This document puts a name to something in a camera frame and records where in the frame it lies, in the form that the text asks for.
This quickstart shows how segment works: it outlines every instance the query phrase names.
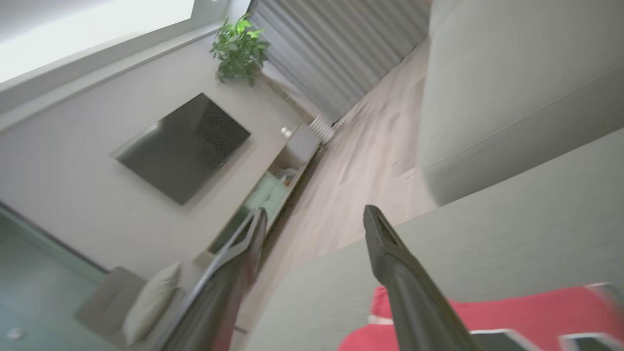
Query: green plant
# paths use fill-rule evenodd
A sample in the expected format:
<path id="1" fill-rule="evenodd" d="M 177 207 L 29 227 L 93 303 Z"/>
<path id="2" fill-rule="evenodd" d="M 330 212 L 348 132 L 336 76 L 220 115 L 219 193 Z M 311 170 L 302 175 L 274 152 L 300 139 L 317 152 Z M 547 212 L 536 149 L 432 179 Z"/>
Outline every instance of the green plant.
<path id="1" fill-rule="evenodd" d="M 249 14 L 243 15 L 236 23 L 225 24 L 219 29 L 217 38 L 212 44 L 213 57 L 219 58 L 219 70 L 217 78 L 220 81 L 235 79 L 247 79 L 253 85 L 255 76 L 268 59 L 266 50 L 269 42 L 262 41 L 258 37 L 264 29 L 257 31 L 248 30 L 251 23 L 247 21 Z"/>

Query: red cloth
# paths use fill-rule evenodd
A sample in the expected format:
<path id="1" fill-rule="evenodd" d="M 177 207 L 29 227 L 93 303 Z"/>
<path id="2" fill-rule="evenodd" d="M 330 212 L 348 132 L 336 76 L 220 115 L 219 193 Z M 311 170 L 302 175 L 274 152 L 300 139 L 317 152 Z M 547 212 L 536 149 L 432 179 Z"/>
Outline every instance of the red cloth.
<path id="1" fill-rule="evenodd" d="M 624 344 L 617 310 L 586 287 L 560 289 L 500 301 L 450 301 L 471 331 L 510 329 L 543 351 L 563 351 L 561 335 L 603 333 Z M 388 292 L 375 290 L 371 313 L 391 318 Z M 393 325 L 369 324 L 346 337 L 338 351 L 398 351 Z"/>

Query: wooden floor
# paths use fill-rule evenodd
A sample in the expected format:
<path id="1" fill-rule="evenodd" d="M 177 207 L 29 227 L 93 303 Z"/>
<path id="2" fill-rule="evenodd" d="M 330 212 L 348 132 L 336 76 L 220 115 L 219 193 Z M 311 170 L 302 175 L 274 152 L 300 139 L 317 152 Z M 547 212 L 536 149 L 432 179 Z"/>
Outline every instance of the wooden floor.
<path id="1" fill-rule="evenodd" d="M 378 206 L 392 224 L 435 208 L 416 163 L 428 56 L 426 41 L 343 118 L 269 233 L 270 254 L 237 325 L 253 329 L 285 274 L 363 239 L 364 205 Z"/>

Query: black tv screen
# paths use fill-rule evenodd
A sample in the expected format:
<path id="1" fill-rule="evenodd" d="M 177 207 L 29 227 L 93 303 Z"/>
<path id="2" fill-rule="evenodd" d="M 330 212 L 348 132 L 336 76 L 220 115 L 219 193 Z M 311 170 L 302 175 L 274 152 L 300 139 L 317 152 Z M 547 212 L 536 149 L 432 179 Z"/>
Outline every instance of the black tv screen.
<path id="1" fill-rule="evenodd" d="M 113 156 L 182 205 L 249 135 L 206 95 L 199 94 L 122 145 Z"/>

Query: beige throw pillow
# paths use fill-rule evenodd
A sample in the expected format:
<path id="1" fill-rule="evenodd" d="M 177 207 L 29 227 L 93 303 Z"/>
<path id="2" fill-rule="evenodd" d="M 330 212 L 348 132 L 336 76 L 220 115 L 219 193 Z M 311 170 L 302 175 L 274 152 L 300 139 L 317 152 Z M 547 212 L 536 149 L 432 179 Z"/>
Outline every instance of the beige throw pillow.
<path id="1" fill-rule="evenodd" d="M 180 279 L 177 262 L 156 273 L 147 281 L 124 320 L 125 342 L 133 345 L 149 335 L 167 309 Z"/>

